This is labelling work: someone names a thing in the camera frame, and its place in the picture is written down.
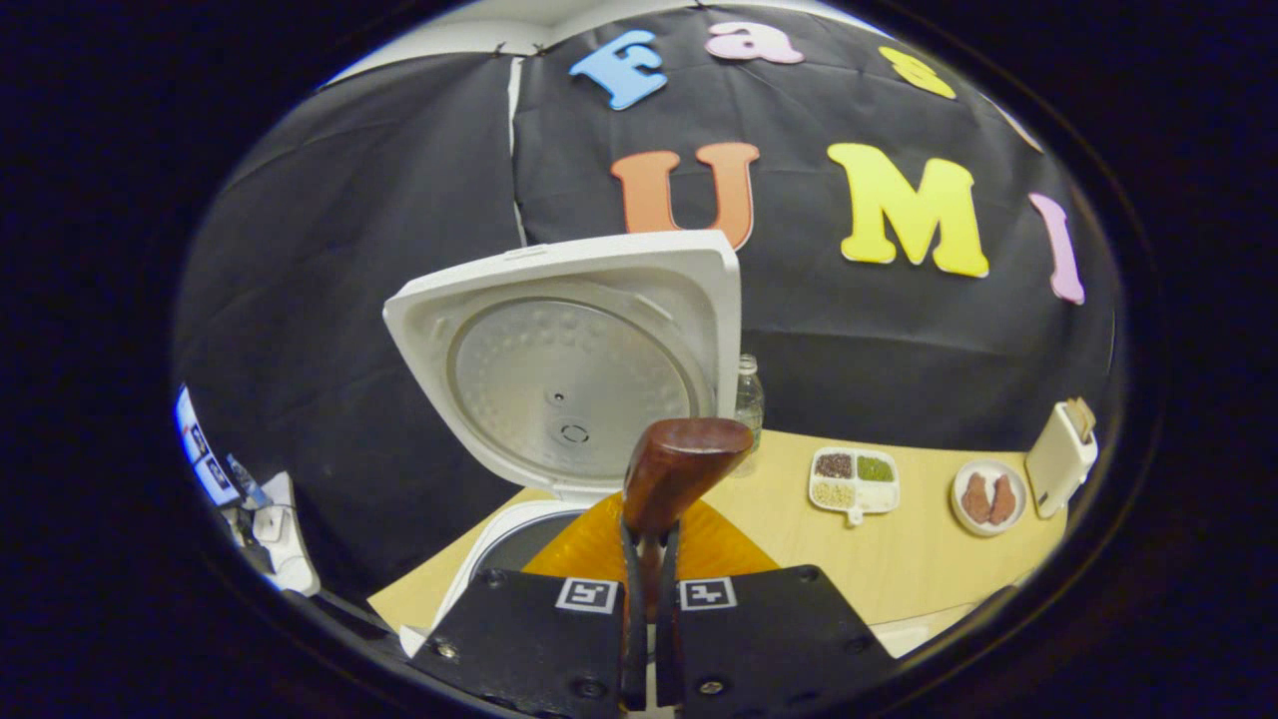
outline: black cloth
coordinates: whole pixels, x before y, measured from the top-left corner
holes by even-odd
[[[786,32],[805,61],[709,55],[708,28],[731,20]],[[603,87],[569,68],[631,29],[657,36],[648,45],[668,82],[615,111]],[[927,61],[957,98],[905,82],[879,46]],[[1062,167],[939,61],[806,13],[671,10],[606,24],[529,57],[515,115],[515,194],[529,241],[626,231],[621,183],[610,167],[656,149],[681,160],[670,178],[675,221],[708,226],[717,211],[713,181],[695,152],[717,142],[748,142],[760,152],[750,165],[754,230],[737,255],[743,350],[759,359],[764,427],[1025,451],[1054,402],[1082,396],[1108,407],[1120,392],[1111,382],[1121,317],[1113,259]],[[845,259],[847,176],[826,153],[841,142],[878,147],[915,186],[930,157],[966,167],[989,276],[946,273],[930,257],[915,266],[900,248],[889,264]],[[1030,192],[1068,215],[1086,287],[1081,307],[1051,289],[1051,245]]]
[[[217,453],[290,474],[337,594],[381,589],[515,492],[452,437],[381,317],[408,280],[519,246],[510,63],[414,59],[317,91],[192,244],[174,382]]]

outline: orange cloth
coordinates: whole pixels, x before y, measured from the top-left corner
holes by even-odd
[[[574,520],[524,567],[524,572],[625,584],[620,517],[621,493],[617,493]],[[698,501],[684,513],[676,579],[730,577],[769,570],[780,567],[709,504]]]

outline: screw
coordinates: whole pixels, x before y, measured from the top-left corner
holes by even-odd
[[[451,644],[442,642],[442,641],[441,642],[436,642],[436,645],[432,649],[435,650],[435,654],[438,654],[440,656],[442,656],[445,659],[456,659],[458,658],[458,647],[452,646]]]

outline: foam letter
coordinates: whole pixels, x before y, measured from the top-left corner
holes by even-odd
[[[732,249],[740,249],[754,229],[754,195],[750,190],[750,162],[759,148],[745,142],[720,142],[697,151],[697,158],[714,172],[714,198],[718,216],[709,229],[722,230]],[[667,149],[639,152],[612,163],[621,180],[626,231],[674,231],[670,202],[670,171],[679,166],[679,155]]]
[[[1030,193],[1030,202],[1043,215],[1047,236],[1052,243],[1052,261],[1056,263],[1052,269],[1052,291],[1061,299],[1082,304],[1082,282],[1079,281],[1079,266],[1074,262],[1070,230],[1065,226],[1065,208],[1036,192]]]
[[[633,29],[578,60],[567,74],[589,77],[612,95],[608,106],[625,110],[666,84],[666,75],[638,69],[661,66],[661,55],[642,45],[654,37],[645,29]]]
[[[772,26],[759,23],[718,23],[711,26],[712,37],[705,41],[705,51],[725,60],[753,60],[763,57],[769,63],[794,64],[803,61],[803,52],[790,45],[790,36]]]
[[[989,273],[971,202],[973,178],[966,167],[933,157],[924,165],[915,192],[878,147],[840,143],[831,144],[826,153],[843,166],[852,194],[852,234],[840,245],[843,257],[856,262],[895,259],[896,245],[884,234],[887,215],[910,262],[923,262],[939,225],[941,240],[932,252],[937,267],[971,277]]]
[[[953,88],[946,84],[946,80],[938,78],[935,70],[923,64],[923,60],[891,47],[879,47],[879,54],[892,63],[892,69],[896,70],[896,74],[901,75],[905,82],[914,87],[951,100],[957,97]]]

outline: brown wooden handle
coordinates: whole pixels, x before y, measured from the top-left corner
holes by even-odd
[[[745,460],[750,429],[735,420],[662,420],[639,438],[622,494],[621,518],[636,538],[657,538]]]

